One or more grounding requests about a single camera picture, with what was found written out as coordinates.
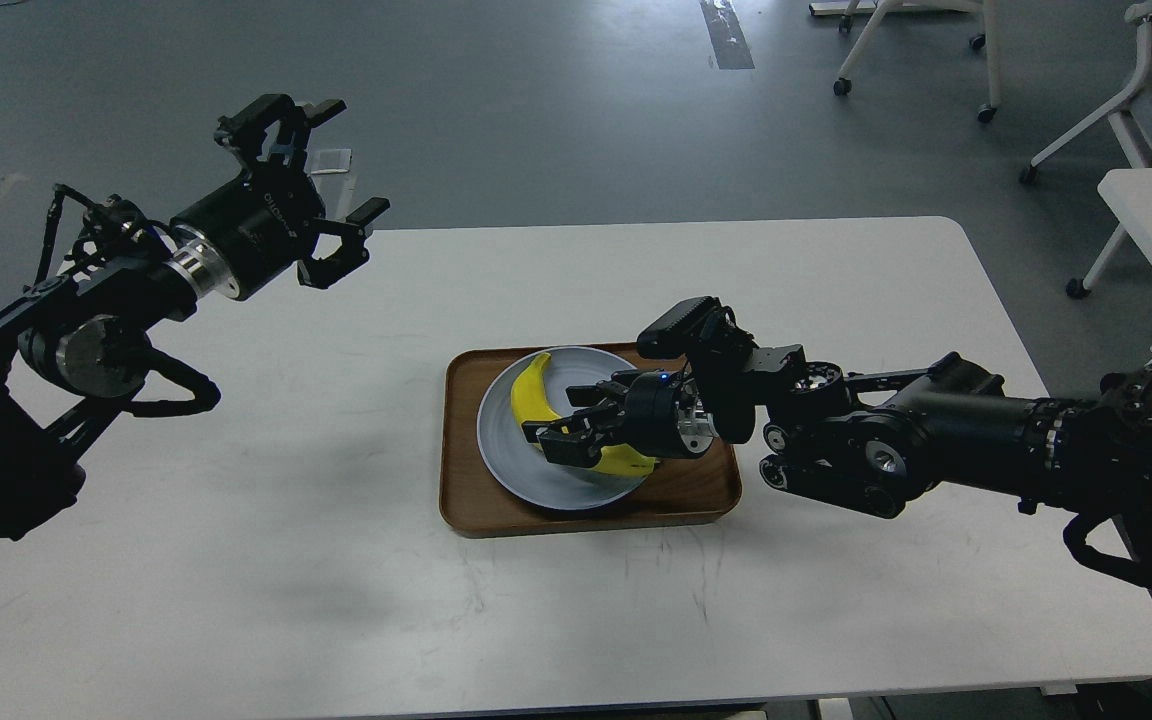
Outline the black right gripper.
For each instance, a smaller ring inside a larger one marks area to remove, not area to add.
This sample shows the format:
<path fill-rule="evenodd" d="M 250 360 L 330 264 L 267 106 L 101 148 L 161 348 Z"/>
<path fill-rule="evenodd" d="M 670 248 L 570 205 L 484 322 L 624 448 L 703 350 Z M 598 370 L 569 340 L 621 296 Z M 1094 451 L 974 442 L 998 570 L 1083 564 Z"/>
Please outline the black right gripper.
<path fill-rule="evenodd" d="M 593 469 L 605 448 L 631 446 L 649 457 L 700 458 L 717 432 L 684 372 L 621 370 L 602 381 L 567 387 L 571 416 L 522 420 L 526 442 L 553 464 Z M 594 407 L 600 404 L 616 407 Z"/>

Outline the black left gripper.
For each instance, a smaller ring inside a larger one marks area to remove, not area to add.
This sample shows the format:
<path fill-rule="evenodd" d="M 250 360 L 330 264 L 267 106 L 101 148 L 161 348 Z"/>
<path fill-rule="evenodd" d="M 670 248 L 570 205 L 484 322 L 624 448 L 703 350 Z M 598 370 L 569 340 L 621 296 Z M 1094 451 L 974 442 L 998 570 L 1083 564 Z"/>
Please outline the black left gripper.
<path fill-rule="evenodd" d="M 238 161 L 238 174 L 170 219 L 179 240 L 205 241 L 227 265 L 221 286 L 229 300 L 250 300 L 296 264 L 297 281 L 328 290 L 370 259 L 371 223 L 391 209 L 370 197 L 344 220 L 323 217 L 324 205 L 308 177 L 312 129 L 347 109 L 342 99 L 298 104 L 288 94 L 262 94 L 233 118 L 218 118 L 212 141 Z M 314 258 L 321 234 L 340 245 Z"/>

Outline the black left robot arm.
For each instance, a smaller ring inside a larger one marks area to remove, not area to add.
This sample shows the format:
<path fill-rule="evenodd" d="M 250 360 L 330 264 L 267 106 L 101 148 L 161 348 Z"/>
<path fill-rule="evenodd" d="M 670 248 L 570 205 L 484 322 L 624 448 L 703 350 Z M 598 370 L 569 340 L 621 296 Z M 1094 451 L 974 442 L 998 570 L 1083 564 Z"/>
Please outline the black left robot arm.
<path fill-rule="evenodd" d="M 214 141 L 238 174 L 169 222 L 119 195 L 52 188 L 35 281 L 0 311 L 0 538 L 76 503 L 81 458 L 119 416 L 219 406 L 215 382 L 152 346 L 157 323 L 183 323 L 211 291 L 251 300 L 285 270 L 325 290 L 369 260 L 389 200 L 334 220 L 306 172 L 311 132 L 343 109 L 262 94 L 220 118 Z"/>

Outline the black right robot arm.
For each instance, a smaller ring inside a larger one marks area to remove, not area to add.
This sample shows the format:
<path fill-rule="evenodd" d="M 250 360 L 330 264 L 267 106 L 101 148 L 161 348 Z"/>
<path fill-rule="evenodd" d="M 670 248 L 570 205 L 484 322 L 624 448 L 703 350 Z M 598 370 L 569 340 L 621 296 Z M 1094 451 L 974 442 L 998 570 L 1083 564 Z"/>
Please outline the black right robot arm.
<path fill-rule="evenodd" d="M 1152 363 L 1102 377 L 1100 396 L 1009 397 L 1005 378 L 956 353 L 924 369 L 846 373 L 803 347 L 761 347 L 713 296 L 684 300 L 641 332 L 646 359 L 573 386 L 573 414 L 521 420 L 547 461 L 593 468 L 605 447 L 696 458 L 744 444 L 755 414 L 772 488 L 896 518 L 950 482 L 1015 497 L 1020 511 L 1071 511 L 1062 541 L 1084 568 L 1152 591 Z"/>

